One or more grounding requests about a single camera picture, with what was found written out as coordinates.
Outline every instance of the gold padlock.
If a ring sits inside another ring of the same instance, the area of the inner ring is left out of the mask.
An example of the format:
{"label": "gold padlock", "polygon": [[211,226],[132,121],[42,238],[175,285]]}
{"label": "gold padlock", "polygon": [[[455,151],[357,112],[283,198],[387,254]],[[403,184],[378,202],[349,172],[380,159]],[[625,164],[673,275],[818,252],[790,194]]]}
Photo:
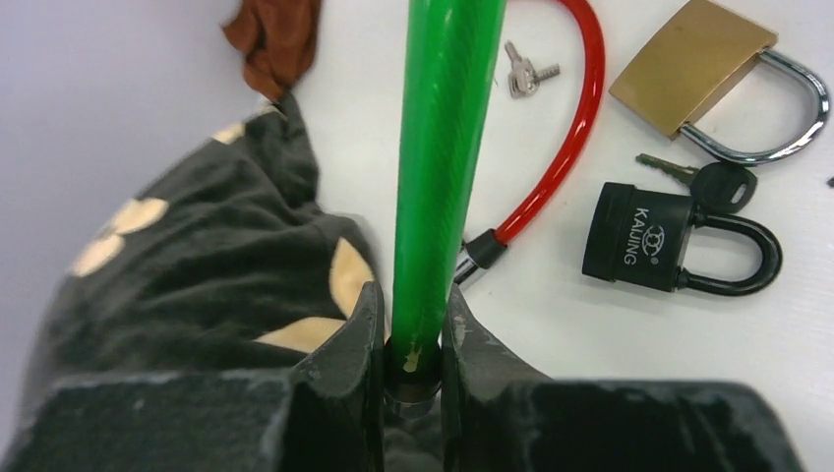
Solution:
{"label": "gold padlock", "polygon": [[[813,141],[830,108],[825,84],[771,49],[776,39],[775,32],[708,0],[690,0],[643,46],[609,92],[672,140],[683,134],[716,158],[740,165],[775,162]],[[694,122],[759,61],[807,86],[815,95],[816,116],[807,131],[781,147],[742,152],[711,139]]]}

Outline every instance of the brown leather glove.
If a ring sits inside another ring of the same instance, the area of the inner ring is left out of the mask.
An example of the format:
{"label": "brown leather glove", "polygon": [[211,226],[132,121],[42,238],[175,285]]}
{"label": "brown leather glove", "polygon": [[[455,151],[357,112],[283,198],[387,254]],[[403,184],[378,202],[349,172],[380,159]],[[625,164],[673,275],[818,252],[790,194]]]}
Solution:
{"label": "brown leather glove", "polygon": [[246,55],[249,87],[277,101],[298,82],[316,56],[321,10],[322,0],[243,0],[223,32]]}

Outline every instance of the padlock body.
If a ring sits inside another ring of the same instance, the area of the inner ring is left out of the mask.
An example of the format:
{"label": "padlock body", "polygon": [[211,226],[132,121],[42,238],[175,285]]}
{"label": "padlock body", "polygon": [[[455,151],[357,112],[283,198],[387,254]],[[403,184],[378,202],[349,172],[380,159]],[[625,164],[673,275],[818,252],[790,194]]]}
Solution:
{"label": "padlock body", "polygon": [[582,273],[675,291],[694,210],[689,196],[606,183],[588,233]]}
{"label": "padlock body", "polygon": [[776,44],[775,32],[707,0],[690,0],[652,37],[609,92],[670,139],[732,89]]}

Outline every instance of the key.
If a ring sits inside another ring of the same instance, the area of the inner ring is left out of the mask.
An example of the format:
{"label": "key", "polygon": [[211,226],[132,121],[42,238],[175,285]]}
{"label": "key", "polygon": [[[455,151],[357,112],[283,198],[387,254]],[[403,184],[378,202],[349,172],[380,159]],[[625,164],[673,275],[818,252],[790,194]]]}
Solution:
{"label": "key", "polygon": [[717,213],[739,212],[753,198],[758,183],[752,172],[729,162],[713,162],[699,169],[648,154],[639,155],[637,162],[658,169],[686,185],[699,205]]}
{"label": "key", "polygon": [[513,98],[531,96],[539,89],[539,84],[560,73],[559,64],[537,71],[526,57],[521,57],[512,41],[504,44],[506,55],[509,56],[511,70],[507,82],[509,95]]}

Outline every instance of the black plastic part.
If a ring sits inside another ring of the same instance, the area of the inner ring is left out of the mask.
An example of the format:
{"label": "black plastic part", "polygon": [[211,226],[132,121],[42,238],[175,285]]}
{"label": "black plastic part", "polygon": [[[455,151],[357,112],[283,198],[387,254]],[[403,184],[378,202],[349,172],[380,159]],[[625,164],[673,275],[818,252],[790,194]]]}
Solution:
{"label": "black plastic part", "polygon": [[695,275],[682,269],[679,277],[681,286],[716,295],[738,297],[763,289],[776,278],[782,269],[782,246],[779,240],[769,229],[755,221],[738,216],[699,212],[695,215],[694,224],[695,227],[723,229],[750,238],[761,251],[761,265],[749,278],[732,282]]}
{"label": "black plastic part", "polygon": [[[743,234],[761,250],[756,273],[741,281],[694,275],[681,267],[692,227]],[[703,210],[694,197],[606,183],[588,234],[582,273],[667,292],[683,287],[725,296],[749,295],[769,285],[782,266],[782,249],[767,228],[745,218]]]}
{"label": "black plastic part", "polygon": [[[737,213],[753,198],[755,174],[730,162],[713,162],[701,168],[689,185],[689,193],[701,207],[716,213]],[[741,191],[739,199],[734,197]]]}
{"label": "black plastic part", "polygon": [[457,287],[443,350],[447,471],[803,470],[750,388],[551,380],[479,324]]}
{"label": "black plastic part", "polygon": [[484,231],[464,247],[472,261],[483,269],[492,267],[506,252],[506,246],[495,237],[495,229]]}
{"label": "black plastic part", "polygon": [[292,369],[65,378],[0,471],[382,471],[384,339],[383,290],[369,282]]}

